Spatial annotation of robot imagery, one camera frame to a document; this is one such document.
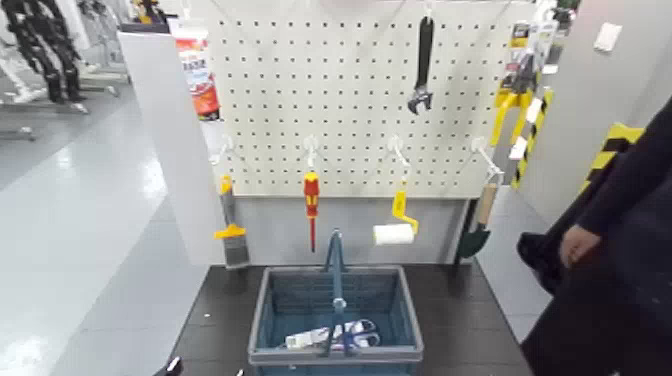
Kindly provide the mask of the person bare hand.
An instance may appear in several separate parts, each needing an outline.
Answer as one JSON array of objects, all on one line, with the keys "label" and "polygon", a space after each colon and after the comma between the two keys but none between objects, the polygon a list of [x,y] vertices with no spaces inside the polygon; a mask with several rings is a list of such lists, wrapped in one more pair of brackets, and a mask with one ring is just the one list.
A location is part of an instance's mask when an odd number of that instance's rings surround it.
[{"label": "person bare hand", "polygon": [[559,256],[562,264],[570,268],[594,249],[600,241],[600,236],[579,225],[572,226],[565,232],[560,243]]}]

